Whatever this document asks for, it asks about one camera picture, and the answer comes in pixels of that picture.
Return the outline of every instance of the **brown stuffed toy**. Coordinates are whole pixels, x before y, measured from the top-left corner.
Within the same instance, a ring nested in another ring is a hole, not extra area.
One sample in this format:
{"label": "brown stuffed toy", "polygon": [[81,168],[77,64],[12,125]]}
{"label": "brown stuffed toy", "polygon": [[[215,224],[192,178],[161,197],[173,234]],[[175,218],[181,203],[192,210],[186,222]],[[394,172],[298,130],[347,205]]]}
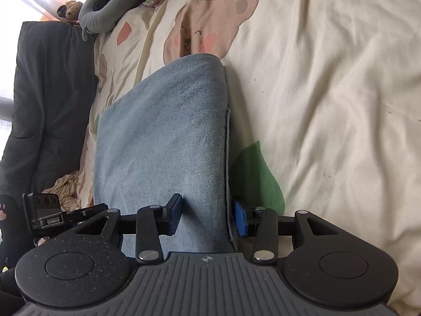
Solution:
{"label": "brown stuffed toy", "polygon": [[83,3],[80,1],[67,1],[64,5],[57,9],[57,14],[61,18],[66,18],[69,21],[77,21],[82,5]]}

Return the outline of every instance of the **bear print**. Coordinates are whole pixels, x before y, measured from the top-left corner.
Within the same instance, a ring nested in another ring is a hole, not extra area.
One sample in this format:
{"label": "bear print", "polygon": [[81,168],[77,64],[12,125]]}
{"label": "bear print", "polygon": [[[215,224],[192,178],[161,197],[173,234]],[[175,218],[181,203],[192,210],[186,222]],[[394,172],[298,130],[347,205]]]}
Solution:
{"label": "bear print", "polygon": [[165,64],[195,53],[224,58],[241,24],[251,18],[259,0],[190,0],[176,15],[164,43]]}

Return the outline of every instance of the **folded denim jeans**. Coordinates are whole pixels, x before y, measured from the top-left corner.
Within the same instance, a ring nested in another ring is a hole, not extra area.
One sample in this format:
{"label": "folded denim jeans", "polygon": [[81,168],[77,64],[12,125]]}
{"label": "folded denim jeans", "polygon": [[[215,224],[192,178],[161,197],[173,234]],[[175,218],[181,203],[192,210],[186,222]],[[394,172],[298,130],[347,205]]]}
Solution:
{"label": "folded denim jeans", "polygon": [[[234,250],[227,99],[220,60],[197,54],[159,69],[99,116],[95,204],[135,214],[183,196],[176,234],[160,236],[164,256]],[[134,255],[134,235],[125,235],[122,251]]]}

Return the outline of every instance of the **bed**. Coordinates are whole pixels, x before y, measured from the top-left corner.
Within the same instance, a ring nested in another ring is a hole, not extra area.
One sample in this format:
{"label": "bed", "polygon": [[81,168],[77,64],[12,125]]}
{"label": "bed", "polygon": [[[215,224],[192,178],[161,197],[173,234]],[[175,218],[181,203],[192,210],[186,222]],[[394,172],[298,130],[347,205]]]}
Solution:
{"label": "bed", "polygon": [[[399,266],[390,306],[421,312],[421,0],[166,0],[95,44],[78,197],[93,204],[101,112],[180,56],[225,67],[234,194],[308,209]],[[280,255],[291,248],[279,238]]]}

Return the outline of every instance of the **gray u-shaped pillow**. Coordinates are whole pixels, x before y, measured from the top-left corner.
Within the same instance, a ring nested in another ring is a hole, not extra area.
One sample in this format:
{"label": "gray u-shaped pillow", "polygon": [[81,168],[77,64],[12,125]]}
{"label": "gray u-shaped pillow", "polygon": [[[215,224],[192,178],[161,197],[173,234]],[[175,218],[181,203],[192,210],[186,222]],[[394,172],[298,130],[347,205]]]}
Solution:
{"label": "gray u-shaped pillow", "polygon": [[98,0],[86,0],[79,12],[83,40],[87,33],[111,31],[136,1],[138,0],[110,0],[102,9],[95,11]]}

